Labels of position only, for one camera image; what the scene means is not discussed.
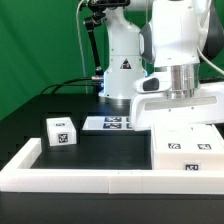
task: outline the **green backdrop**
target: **green backdrop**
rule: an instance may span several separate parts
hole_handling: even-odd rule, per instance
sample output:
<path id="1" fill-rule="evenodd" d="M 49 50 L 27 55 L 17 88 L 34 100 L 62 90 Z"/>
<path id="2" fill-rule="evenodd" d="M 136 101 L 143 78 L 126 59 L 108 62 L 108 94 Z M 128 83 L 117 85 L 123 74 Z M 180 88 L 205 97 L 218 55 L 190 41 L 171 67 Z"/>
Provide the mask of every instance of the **green backdrop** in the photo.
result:
<path id="1" fill-rule="evenodd" d="M 224 1 L 216 0 L 224 25 Z M 45 87 L 83 76 L 76 29 L 78 0 L 0 0 L 0 120 Z M 91 13 L 84 9 L 81 21 Z M 128 20 L 144 25 L 144 13 L 126 13 Z M 81 23 L 87 76 L 94 64 L 86 30 Z M 96 29 L 101 63 L 108 66 L 105 26 Z M 214 62 L 224 69 L 224 51 Z M 207 65 L 201 76 L 218 75 Z M 67 87 L 61 92 L 84 92 Z"/>

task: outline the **cable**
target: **cable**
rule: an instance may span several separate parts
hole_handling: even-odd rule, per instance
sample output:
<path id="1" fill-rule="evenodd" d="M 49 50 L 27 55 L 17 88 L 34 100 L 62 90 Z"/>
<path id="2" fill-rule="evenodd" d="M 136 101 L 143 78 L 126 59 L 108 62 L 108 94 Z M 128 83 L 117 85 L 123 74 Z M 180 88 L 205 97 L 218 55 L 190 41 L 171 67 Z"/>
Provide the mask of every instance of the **cable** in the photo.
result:
<path id="1" fill-rule="evenodd" d="M 80 53 L 81 53 L 81 59 L 82 59 L 82 70 L 83 70 L 83 75 L 86 78 L 87 73 L 86 73 L 86 63 L 85 63 L 85 57 L 84 57 L 84 52 L 83 52 L 83 45 L 82 45 L 82 38 L 81 38 L 81 32 L 80 32 L 80 25 L 79 25 L 79 11 L 82 3 L 85 0 L 81 0 L 80 3 L 78 4 L 77 11 L 76 11 L 76 23 L 77 23 L 77 33 L 78 33 L 78 40 L 79 40 L 79 47 L 80 47 Z"/>
<path id="2" fill-rule="evenodd" d="M 63 87 L 63 86 L 92 86 L 92 87 L 94 87 L 94 86 L 96 86 L 96 85 L 94 85 L 94 84 L 55 84 L 55 85 L 51 85 L 51 86 L 48 86 L 48 87 L 46 87 L 45 89 L 43 89 L 42 91 L 41 91 L 41 93 L 40 93 L 40 95 L 43 95 L 44 94 L 44 92 L 46 91 L 46 90 L 48 90 L 48 89 L 50 89 L 50 88 L 52 88 L 52 87 L 56 87 L 56 86 L 59 86 L 60 88 L 61 87 Z"/>
<path id="3" fill-rule="evenodd" d="M 63 82 L 60 85 L 66 85 L 66 84 L 70 84 L 70 83 L 74 83 L 74 82 L 80 82 L 80 81 L 90 81 L 92 80 L 91 78 L 78 78 L 78 79 L 72 79 L 72 80 L 68 80 L 66 82 Z M 57 90 L 59 90 L 61 88 L 61 86 L 57 86 L 54 90 L 52 90 L 51 94 L 56 93 Z"/>
<path id="4" fill-rule="evenodd" d="M 213 64 L 211 61 L 209 61 L 204 55 L 203 53 L 201 52 L 200 48 L 198 47 L 198 53 L 200 55 L 200 57 L 208 64 L 210 65 L 212 68 L 214 68 L 217 72 L 221 73 L 222 75 L 224 75 L 224 71 L 219 68 L 218 66 L 216 66 L 215 64 Z"/>

